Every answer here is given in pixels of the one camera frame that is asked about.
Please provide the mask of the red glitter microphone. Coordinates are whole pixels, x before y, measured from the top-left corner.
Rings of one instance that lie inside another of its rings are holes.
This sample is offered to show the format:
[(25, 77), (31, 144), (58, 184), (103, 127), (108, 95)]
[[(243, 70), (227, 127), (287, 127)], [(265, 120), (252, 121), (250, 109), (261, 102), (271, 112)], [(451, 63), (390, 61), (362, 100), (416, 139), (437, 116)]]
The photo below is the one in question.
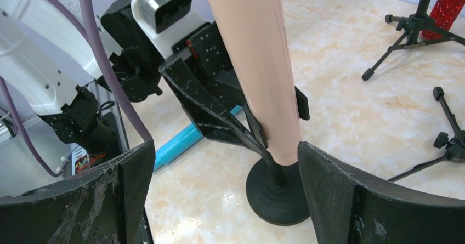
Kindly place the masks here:
[(449, 33), (464, 7), (464, 0), (437, 0), (424, 22), (421, 37), (426, 42), (454, 41), (457, 36)]

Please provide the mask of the round base mic stand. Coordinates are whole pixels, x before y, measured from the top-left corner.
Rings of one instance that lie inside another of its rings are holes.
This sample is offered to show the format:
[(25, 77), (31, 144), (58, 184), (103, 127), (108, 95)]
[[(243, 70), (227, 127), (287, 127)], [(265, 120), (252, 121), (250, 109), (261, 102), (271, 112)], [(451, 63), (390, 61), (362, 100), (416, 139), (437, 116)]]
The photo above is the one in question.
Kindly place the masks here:
[(264, 221), (278, 225), (299, 224), (310, 217), (300, 177), (299, 163), (279, 165), (268, 151), (263, 128), (248, 102), (243, 105), (249, 131), (258, 142), (261, 159), (251, 168), (246, 179), (246, 196), (253, 212)]

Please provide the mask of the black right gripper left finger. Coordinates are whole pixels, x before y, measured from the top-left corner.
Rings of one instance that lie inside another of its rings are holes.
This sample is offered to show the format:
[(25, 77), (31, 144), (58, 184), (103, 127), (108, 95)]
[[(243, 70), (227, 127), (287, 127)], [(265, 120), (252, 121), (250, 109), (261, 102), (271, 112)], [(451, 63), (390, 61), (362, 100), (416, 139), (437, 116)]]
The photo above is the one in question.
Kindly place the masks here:
[(67, 179), (1, 198), (1, 243), (153, 243), (151, 140)]

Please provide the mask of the beige microphone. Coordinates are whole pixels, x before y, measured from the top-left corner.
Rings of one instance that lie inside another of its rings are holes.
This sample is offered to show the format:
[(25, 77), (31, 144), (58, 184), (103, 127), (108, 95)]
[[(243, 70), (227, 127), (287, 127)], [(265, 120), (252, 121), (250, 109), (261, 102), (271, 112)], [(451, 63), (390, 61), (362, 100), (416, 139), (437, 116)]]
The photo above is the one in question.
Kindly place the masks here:
[(301, 141), (281, 0), (208, 0), (248, 106), (276, 163), (297, 162)]

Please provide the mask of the shock mount tripod stand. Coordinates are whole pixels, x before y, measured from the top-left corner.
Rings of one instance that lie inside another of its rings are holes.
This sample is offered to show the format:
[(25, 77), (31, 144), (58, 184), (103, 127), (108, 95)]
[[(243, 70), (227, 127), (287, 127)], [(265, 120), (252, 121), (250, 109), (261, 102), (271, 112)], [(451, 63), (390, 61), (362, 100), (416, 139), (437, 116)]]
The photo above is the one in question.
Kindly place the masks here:
[[(396, 50), (409, 50), (416, 49), (432, 44), (439, 44), (448, 41), (455, 41), (461, 45), (464, 45), (464, 38), (451, 33), (445, 29), (440, 28), (435, 24), (433, 18), (427, 14), (427, 9), (431, 0), (419, 0), (416, 12), (408, 17), (393, 16), (388, 14), (385, 16), (384, 21), (389, 24), (391, 22), (397, 22), (396, 30), (402, 31), (403, 34), (388, 47), (386, 52), (379, 58), (379, 60), (370, 68), (368, 68), (361, 76), (364, 81), (369, 80), (375, 70), (380, 66), (382, 62)], [(426, 39), (419, 41), (419, 35), (422, 31), (435, 32), (442, 36), (439, 39)]]

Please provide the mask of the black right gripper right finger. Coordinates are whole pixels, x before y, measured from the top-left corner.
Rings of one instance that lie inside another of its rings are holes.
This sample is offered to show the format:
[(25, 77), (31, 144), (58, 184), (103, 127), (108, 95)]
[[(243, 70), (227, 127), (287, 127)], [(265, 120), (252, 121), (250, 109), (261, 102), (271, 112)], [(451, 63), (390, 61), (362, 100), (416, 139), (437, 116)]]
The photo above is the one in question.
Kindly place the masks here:
[(464, 201), (391, 183), (311, 143), (300, 176), (318, 243), (464, 243)]

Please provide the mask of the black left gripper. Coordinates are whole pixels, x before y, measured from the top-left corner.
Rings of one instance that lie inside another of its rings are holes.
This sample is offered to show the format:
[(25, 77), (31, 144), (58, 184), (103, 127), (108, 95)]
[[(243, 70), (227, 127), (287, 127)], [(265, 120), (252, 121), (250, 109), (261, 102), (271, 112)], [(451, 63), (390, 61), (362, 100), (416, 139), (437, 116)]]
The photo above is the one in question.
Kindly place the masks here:
[(246, 103), (217, 24), (191, 7), (192, 0), (115, 0), (100, 17), (121, 46), (111, 61), (137, 73), (157, 94), (164, 79), (182, 109), (207, 139), (259, 154)]

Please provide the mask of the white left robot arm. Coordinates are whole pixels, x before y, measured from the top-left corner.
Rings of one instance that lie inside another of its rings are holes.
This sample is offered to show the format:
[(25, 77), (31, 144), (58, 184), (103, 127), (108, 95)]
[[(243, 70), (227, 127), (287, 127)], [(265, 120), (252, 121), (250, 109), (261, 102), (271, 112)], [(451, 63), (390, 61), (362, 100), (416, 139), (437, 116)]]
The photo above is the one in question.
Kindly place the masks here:
[[(58, 128), (65, 143), (91, 153), (105, 150), (112, 133), (97, 117), (95, 97), (63, 76), (43, 52), (15, 29), (13, 18), (25, 0), (1, 16), (1, 76), (17, 88), (36, 113)], [(160, 94), (164, 78), (195, 128), (206, 138), (246, 147), (260, 155), (267, 144), (258, 121), (247, 112), (248, 127), (232, 109), (248, 107), (216, 23), (194, 22), (191, 0), (118, 0), (95, 22), (120, 47), (94, 57), (115, 98), (124, 100), (130, 119), (139, 93)]]

